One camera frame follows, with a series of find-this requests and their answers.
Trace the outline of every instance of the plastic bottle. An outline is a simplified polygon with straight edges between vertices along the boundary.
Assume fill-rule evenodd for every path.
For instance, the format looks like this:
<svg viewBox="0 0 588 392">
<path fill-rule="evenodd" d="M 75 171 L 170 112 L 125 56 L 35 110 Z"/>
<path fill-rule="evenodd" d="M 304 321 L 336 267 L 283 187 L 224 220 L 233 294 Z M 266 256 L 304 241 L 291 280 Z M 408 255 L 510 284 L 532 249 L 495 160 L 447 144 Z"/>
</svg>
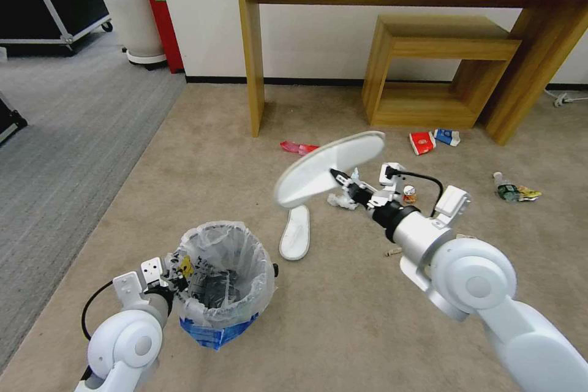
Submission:
<svg viewBox="0 0 588 392">
<path fill-rule="evenodd" d="M 498 196 L 509 202 L 517 202 L 519 200 L 519 191 L 516 186 L 505 179 L 501 172 L 497 171 L 493 174 L 493 177 Z"/>
</svg>

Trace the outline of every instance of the wooden stool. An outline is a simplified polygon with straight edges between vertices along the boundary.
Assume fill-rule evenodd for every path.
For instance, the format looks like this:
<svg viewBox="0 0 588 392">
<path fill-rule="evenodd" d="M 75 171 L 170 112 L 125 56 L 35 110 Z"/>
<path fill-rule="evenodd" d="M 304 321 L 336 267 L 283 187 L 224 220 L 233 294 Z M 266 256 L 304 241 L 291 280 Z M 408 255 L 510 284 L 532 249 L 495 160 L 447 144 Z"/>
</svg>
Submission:
<svg viewBox="0 0 588 392">
<path fill-rule="evenodd" d="M 369 123 L 472 127 L 520 43 L 482 16 L 379 16 L 361 93 Z M 393 58 L 462 61 L 451 84 L 386 82 Z"/>
</svg>

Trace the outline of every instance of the small can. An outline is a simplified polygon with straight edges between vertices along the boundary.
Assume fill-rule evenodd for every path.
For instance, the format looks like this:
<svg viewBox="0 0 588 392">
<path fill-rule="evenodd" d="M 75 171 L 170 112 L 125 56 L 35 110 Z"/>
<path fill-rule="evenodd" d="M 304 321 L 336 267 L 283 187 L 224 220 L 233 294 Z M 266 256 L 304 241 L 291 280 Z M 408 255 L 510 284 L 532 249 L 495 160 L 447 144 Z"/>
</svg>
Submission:
<svg viewBox="0 0 588 392">
<path fill-rule="evenodd" d="M 413 186 L 405 186 L 402 200 L 407 204 L 414 204 L 417 202 L 417 190 Z"/>
</svg>

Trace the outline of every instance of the black baseboard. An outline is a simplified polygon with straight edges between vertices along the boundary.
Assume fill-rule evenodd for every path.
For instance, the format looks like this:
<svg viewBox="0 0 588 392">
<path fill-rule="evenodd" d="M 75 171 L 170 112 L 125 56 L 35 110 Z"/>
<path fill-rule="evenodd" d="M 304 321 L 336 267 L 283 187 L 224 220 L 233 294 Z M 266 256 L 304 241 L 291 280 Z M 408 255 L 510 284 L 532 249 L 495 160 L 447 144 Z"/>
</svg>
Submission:
<svg viewBox="0 0 588 392">
<path fill-rule="evenodd" d="M 363 86 L 363 79 L 346 78 L 282 78 L 265 77 L 264 84 L 280 86 Z M 245 77 L 191 77 L 186 75 L 186 83 L 246 84 Z"/>
<path fill-rule="evenodd" d="M 363 78 L 281 78 L 266 77 L 263 79 L 267 85 L 280 86 L 363 86 Z M 399 80 L 400 83 L 450 83 L 450 81 L 410 81 Z M 210 83 L 210 84 L 246 84 L 245 77 L 192 77 L 186 75 L 186 83 Z M 586 84 L 551 83 L 547 90 L 588 90 Z"/>
<path fill-rule="evenodd" d="M 545 88 L 547 90 L 576 90 L 585 91 L 588 90 L 587 84 L 569 84 L 569 83 L 551 83 Z"/>
</svg>

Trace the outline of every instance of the white wall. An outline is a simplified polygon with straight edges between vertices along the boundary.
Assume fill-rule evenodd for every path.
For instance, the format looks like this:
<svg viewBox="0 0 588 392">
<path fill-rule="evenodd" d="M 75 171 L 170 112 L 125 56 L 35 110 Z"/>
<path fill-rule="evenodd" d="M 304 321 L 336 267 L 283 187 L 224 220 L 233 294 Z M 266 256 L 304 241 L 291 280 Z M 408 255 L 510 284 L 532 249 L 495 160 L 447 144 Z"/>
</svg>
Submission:
<svg viewBox="0 0 588 392">
<path fill-rule="evenodd" d="M 186 75 L 245 76 L 237 0 L 167 0 Z M 262 5 L 266 77 L 363 78 L 375 18 L 392 10 L 483 13 L 506 29 L 515 9 L 395 8 L 370 6 Z M 588 34 L 554 77 L 556 83 L 588 83 Z M 403 60 L 398 79 L 449 80 L 456 63 Z"/>
</svg>

